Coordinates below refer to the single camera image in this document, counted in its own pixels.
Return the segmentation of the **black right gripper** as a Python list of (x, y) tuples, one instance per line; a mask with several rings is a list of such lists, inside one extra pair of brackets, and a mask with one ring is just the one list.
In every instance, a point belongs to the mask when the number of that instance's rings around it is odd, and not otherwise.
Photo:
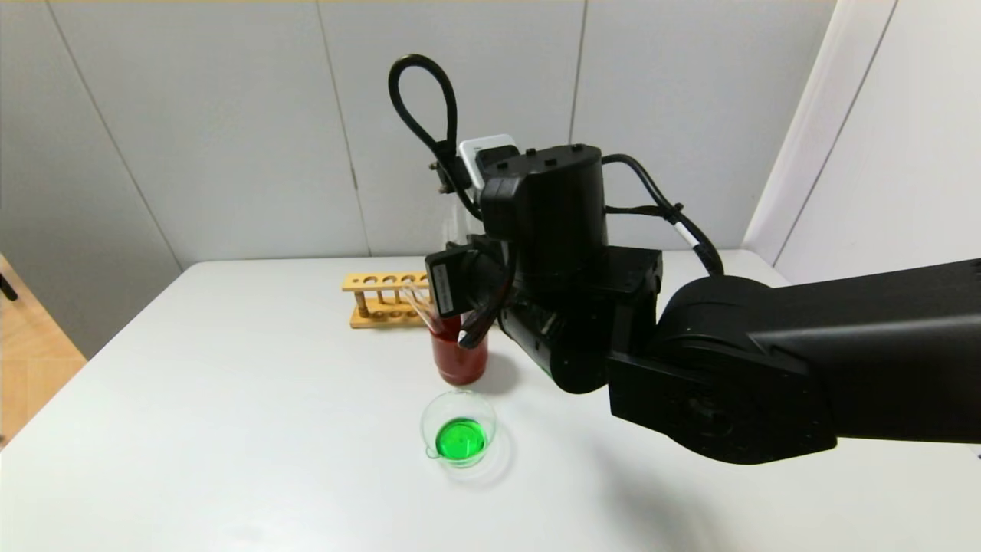
[(425, 258), (428, 286), (442, 319), (463, 317), (457, 343), (475, 349), (509, 301), (516, 277), (516, 248), (487, 235), (467, 235)]

